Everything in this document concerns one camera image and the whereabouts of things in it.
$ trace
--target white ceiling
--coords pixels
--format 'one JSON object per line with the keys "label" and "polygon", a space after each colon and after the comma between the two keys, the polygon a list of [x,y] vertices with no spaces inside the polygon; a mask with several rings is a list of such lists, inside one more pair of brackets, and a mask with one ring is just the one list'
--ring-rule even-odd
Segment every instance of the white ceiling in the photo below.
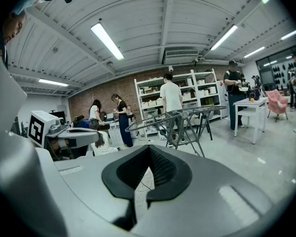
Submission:
{"label": "white ceiling", "polygon": [[[255,56],[244,55],[261,46],[287,45],[290,40],[280,37],[296,29],[279,0],[54,0],[27,11],[24,29],[7,45],[9,70],[26,92],[56,96],[158,68],[169,47],[198,49],[206,59],[246,62]],[[117,61],[91,32],[100,19],[124,60]],[[209,51],[232,24],[239,28]],[[39,78],[69,86],[38,83]]]}

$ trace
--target pink chair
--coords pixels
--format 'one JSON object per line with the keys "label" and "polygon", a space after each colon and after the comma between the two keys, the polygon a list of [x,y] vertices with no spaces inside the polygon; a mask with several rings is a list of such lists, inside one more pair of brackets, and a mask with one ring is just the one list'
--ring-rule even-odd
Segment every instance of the pink chair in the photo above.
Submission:
{"label": "pink chair", "polygon": [[276,113],[277,114],[275,119],[275,122],[276,122],[280,114],[284,114],[284,113],[286,114],[288,99],[282,97],[277,89],[273,91],[266,91],[266,95],[268,97],[268,109],[270,110],[267,117],[270,116],[271,111]]}

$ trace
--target baseball cap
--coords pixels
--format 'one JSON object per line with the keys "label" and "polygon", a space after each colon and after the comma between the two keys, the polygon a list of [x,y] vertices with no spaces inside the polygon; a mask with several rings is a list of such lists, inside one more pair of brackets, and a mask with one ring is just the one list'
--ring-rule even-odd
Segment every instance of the baseball cap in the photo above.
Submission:
{"label": "baseball cap", "polygon": [[234,60],[229,61],[229,66],[230,67],[237,67],[238,63],[236,63]]}
{"label": "baseball cap", "polygon": [[296,51],[294,51],[292,54],[291,54],[292,57],[295,57],[296,56]]}

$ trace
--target air conditioning vent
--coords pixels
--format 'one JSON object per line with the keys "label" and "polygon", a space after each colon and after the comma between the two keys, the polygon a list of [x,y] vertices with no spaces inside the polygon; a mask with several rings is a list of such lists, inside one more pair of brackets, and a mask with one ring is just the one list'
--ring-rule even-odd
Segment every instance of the air conditioning vent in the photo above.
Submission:
{"label": "air conditioning vent", "polygon": [[198,50],[183,49],[183,50],[169,50],[165,52],[163,64],[186,64],[192,63],[198,57]]}
{"label": "air conditioning vent", "polygon": [[166,57],[171,56],[198,56],[198,50],[177,50],[177,51],[166,51]]}

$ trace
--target brick wall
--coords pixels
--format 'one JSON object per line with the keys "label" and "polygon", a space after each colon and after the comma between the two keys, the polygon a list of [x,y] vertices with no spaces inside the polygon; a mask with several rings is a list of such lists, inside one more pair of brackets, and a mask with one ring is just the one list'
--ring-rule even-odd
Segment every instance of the brick wall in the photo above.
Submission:
{"label": "brick wall", "polygon": [[[228,69],[227,66],[219,65],[201,65],[201,66],[182,66],[174,67],[173,75],[190,73],[193,69],[194,72],[204,72],[206,70],[214,69],[217,80],[223,80],[223,75]],[[69,98],[69,109],[71,118],[79,115],[84,115],[85,118],[89,117],[89,109],[94,99],[99,99],[102,104],[101,111],[111,113],[116,108],[116,103],[111,100],[112,94],[116,93],[122,97],[127,105],[131,106],[131,111],[137,120],[141,120],[138,99],[135,90],[134,79],[137,81],[144,81],[155,77],[162,77],[168,72],[167,68],[150,70],[119,78],[99,86],[93,87],[83,91],[71,98]]]}

